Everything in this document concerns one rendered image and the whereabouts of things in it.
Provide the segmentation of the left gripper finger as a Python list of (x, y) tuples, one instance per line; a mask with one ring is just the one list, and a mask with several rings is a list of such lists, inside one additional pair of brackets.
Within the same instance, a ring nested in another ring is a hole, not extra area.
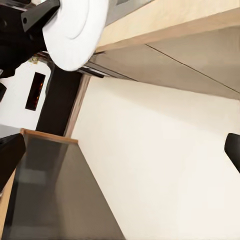
[(43, 0), (34, 7), (20, 13), (22, 27), (34, 43), (44, 44), (44, 37), (37, 35), (61, 6), (60, 0)]

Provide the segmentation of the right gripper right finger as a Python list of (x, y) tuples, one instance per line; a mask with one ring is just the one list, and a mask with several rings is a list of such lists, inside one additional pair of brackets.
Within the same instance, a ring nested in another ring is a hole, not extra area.
[(240, 135), (228, 133), (224, 151), (240, 173)]

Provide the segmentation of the saucer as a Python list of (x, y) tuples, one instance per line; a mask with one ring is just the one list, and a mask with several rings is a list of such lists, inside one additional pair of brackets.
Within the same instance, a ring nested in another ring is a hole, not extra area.
[(109, 0), (60, 0), (41, 29), (53, 64), (76, 71), (94, 54), (105, 28)]

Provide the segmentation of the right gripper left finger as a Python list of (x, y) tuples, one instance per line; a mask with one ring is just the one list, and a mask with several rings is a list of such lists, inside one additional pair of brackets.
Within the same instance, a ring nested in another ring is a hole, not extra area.
[(22, 134), (0, 138), (0, 194), (26, 152)]

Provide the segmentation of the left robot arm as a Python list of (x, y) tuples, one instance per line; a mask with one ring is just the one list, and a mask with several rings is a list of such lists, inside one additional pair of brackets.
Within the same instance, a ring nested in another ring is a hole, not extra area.
[[(61, 2), (43, 0), (26, 10), (31, 1), (0, 0), (0, 80), (14, 77), (19, 65), (38, 53), (48, 51), (41, 30)], [(0, 101), (6, 91), (0, 82)]]

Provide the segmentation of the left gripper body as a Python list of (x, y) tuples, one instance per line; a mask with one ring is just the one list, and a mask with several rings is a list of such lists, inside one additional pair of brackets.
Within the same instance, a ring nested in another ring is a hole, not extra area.
[[(46, 43), (34, 43), (22, 27), (23, 10), (0, 4), (0, 57), (21, 65), (38, 53), (47, 52)], [(42, 32), (38, 36), (44, 37)]]

